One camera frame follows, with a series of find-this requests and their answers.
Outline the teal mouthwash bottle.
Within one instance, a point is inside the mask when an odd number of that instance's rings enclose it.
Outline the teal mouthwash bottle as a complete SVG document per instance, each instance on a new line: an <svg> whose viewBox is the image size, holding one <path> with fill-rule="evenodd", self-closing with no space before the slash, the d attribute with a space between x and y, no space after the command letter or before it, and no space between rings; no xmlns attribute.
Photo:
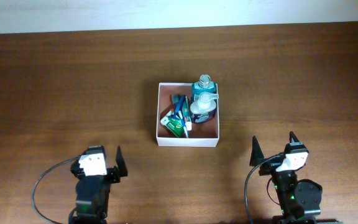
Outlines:
<svg viewBox="0 0 358 224"><path fill-rule="evenodd" d="M200 76L198 82L195 82L191 86L191 102L196 101L202 92L217 93L217 85L211 80L211 77L207 74Z"/></svg>

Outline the green red toothpaste tube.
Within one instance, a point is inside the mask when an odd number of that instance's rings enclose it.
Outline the green red toothpaste tube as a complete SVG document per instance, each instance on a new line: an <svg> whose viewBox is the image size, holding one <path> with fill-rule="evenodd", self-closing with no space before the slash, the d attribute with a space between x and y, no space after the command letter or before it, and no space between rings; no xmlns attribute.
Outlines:
<svg viewBox="0 0 358 224"><path fill-rule="evenodd" d="M187 128L188 131L192 130L192 122L191 122L191 117L190 117L190 107L188 104L188 97L185 95L182 106L181 106L181 111L183 114L183 118L185 121L185 126Z"/></svg>

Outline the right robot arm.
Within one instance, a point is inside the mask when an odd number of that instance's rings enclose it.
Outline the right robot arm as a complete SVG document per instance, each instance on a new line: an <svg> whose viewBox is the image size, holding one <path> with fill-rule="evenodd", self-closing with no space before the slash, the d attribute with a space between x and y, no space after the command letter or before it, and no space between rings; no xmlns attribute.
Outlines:
<svg viewBox="0 0 358 224"><path fill-rule="evenodd" d="M252 151L249 165L252 170L244 183L244 200L249 221L253 219L248 205L248 184L251 175L257 170L260 176L269 175L268 183L273 183L277 193L281 215L272 217L277 224L328 224L339 223L336 219L318 220L321 214L323 188L310 179L298 179L296 171L306 165L309 150L294 132L289 132L289 143L284 151L266 158L255 136L252 137Z"/></svg>

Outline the blue razor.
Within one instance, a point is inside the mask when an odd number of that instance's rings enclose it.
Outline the blue razor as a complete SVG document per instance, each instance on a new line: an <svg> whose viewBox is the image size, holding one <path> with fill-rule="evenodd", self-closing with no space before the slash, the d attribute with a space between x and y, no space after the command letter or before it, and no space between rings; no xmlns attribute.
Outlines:
<svg viewBox="0 0 358 224"><path fill-rule="evenodd" d="M181 110L183 102L185 100L185 95L172 95L172 103L175 107L172 118L178 119L178 112Z"/></svg>

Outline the clear pump soap bottle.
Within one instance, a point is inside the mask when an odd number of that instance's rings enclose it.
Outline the clear pump soap bottle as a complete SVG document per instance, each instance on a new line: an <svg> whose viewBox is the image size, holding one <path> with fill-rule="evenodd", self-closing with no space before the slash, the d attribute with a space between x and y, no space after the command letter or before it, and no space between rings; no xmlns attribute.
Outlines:
<svg viewBox="0 0 358 224"><path fill-rule="evenodd" d="M212 120L217 112L217 93L202 92L190 106L190 117L193 123L205 123Z"/></svg>

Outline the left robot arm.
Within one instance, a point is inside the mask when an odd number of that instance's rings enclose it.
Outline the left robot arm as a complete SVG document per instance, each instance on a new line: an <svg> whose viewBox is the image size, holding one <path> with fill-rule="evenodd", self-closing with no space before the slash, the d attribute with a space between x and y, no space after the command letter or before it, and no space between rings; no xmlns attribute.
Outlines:
<svg viewBox="0 0 358 224"><path fill-rule="evenodd" d="M116 165L108 168L104 146L90 146L74 160L70 171L78 182L75 208L70 212L68 222L106 223L111 186L128 176L121 148L116 151Z"/></svg>

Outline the blue white toothbrush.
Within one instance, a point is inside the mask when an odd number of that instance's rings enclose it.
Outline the blue white toothbrush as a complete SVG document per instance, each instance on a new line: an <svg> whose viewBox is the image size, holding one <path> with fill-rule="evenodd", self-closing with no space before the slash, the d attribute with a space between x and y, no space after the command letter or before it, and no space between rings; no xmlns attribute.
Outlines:
<svg viewBox="0 0 358 224"><path fill-rule="evenodd" d="M189 138L188 130L187 130L186 126L185 126L185 121L184 121L183 114L182 114L181 110L178 112L178 117L179 117L179 119L181 121L181 125L182 125L182 128L184 130L185 137Z"/></svg>

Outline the pink cardboard box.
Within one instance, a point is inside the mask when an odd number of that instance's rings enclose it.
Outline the pink cardboard box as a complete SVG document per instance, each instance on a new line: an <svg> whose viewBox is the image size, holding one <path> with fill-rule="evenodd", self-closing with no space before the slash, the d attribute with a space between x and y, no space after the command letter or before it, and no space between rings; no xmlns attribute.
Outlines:
<svg viewBox="0 0 358 224"><path fill-rule="evenodd" d="M174 110L172 95L186 95L190 103L192 97L191 83L159 83L156 140L159 146L168 147L216 147L219 141L219 100L217 111L212 120L205 123L193 123L189 131L189 138L177 138L167 128L161 125L160 120L171 110Z"/></svg>

